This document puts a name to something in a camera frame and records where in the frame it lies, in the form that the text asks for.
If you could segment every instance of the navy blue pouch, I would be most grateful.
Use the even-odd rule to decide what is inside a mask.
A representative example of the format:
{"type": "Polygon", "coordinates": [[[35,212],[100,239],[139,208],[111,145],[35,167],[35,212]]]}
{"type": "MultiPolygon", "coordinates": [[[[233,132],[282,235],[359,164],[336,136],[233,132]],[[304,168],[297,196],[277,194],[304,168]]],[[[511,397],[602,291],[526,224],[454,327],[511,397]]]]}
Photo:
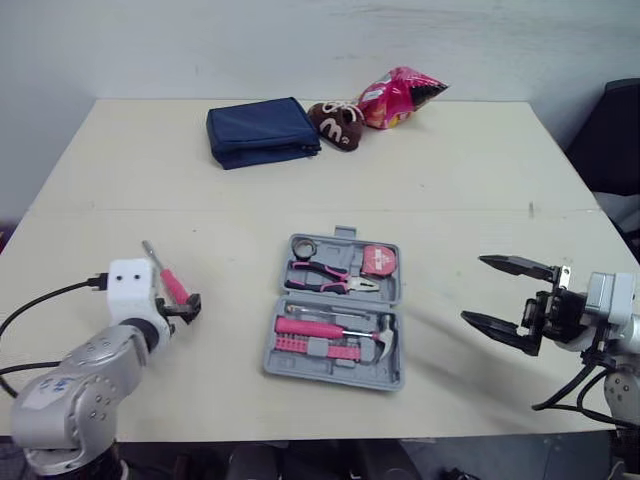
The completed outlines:
{"type": "Polygon", "coordinates": [[[318,134],[293,97],[211,109],[207,133],[211,153],[225,170],[320,151],[318,134]]]}

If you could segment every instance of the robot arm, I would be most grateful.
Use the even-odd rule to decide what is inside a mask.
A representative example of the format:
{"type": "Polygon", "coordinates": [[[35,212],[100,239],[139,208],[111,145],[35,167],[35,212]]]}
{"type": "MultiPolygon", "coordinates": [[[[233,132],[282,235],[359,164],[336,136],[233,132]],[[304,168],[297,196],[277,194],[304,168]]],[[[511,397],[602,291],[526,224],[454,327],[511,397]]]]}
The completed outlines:
{"type": "Polygon", "coordinates": [[[22,390],[11,411],[12,436],[38,475],[76,470],[111,447],[116,409],[140,383],[148,357],[140,330],[112,326],[22,390]]]}
{"type": "Polygon", "coordinates": [[[536,356],[546,337],[566,350],[581,352],[584,368],[565,387],[534,410],[559,408],[583,413],[598,421],[613,423],[618,434],[631,438],[631,458],[637,458],[640,438],[640,317],[633,314],[635,277],[631,274],[593,273],[586,293],[569,288],[571,269],[549,267],[521,257],[487,255],[480,260],[512,274],[526,275],[551,283],[551,291],[536,293],[527,300],[521,321],[527,333],[520,335],[518,325],[476,312],[462,312],[474,328],[501,343],[536,356]],[[577,406],[558,402],[584,381],[598,366],[595,375],[578,395],[577,406]],[[587,410],[582,405],[586,393],[605,378],[604,394],[611,417],[587,410]]]}
{"type": "MultiPolygon", "coordinates": [[[[115,441],[118,405],[140,383],[149,356],[169,343],[168,317],[190,322],[200,311],[197,294],[165,307],[146,259],[111,263],[107,301],[111,326],[31,381],[12,406],[13,440],[38,475],[92,469],[104,459],[115,441]]],[[[120,465],[111,468],[114,474],[120,465]]]]}

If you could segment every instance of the white table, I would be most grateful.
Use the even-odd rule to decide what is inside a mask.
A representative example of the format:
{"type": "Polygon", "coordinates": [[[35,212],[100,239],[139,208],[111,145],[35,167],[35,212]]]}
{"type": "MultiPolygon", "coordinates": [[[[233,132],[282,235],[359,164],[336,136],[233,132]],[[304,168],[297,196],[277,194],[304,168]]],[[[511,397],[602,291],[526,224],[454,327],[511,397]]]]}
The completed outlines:
{"type": "MultiPolygon", "coordinates": [[[[0,318],[46,291],[159,254],[204,309],[180,328],[120,407],[118,437],[218,441],[424,437],[603,428],[531,411],[580,367],[543,344],[531,358],[489,340],[463,309],[519,322],[545,284],[501,274],[481,254],[640,270],[524,103],[435,102],[345,154],[223,171],[209,152],[213,100],[100,100],[0,255],[0,318]],[[278,275],[294,232],[396,243],[403,254],[406,386],[396,394],[263,373],[278,275]]],[[[2,364],[54,360],[109,322],[105,296],[67,294],[3,339],[2,364]]],[[[31,374],[14,375],[18,387],[31,374]]],[[[600,392],[590,401],[606,410],[600,392]]],[[[0,434],[11,401],[0,396],[0,434]]]]}

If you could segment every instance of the pliers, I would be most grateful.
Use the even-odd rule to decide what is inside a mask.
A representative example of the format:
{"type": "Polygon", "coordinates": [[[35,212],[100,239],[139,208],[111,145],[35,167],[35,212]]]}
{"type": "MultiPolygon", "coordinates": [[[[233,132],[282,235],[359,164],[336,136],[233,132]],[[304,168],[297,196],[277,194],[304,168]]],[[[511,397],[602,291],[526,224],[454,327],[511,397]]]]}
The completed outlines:
{"type": "Polygon", "coordinates": [[[298,280],[287,280],[284,284],[287,288],[296,290],[311,290],[312,292],[333,292],[340,295],[349,293],[349,290],[360,290],[364,292],[376,292],[380,290],[380,285],[362,277],[352,277],[348,270],[344,268],[329,267],[320,262],[296,262],[289,263],[291,270],[305,270],[315,272],[329,277],[335,282],[321,285],[309,284],[298,280]]]}

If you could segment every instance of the snack bag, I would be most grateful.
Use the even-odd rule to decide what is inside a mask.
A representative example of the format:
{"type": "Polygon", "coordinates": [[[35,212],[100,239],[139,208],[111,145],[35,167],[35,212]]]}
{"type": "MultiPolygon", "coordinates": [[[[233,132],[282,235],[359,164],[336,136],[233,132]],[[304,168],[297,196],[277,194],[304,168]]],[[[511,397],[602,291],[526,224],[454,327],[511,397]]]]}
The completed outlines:
{"type": "Polygon", "coordinates": [[[396,67],[362,92],[358,108],[370,127],[392,128],[447,88],[412,68],[396,67]]]}

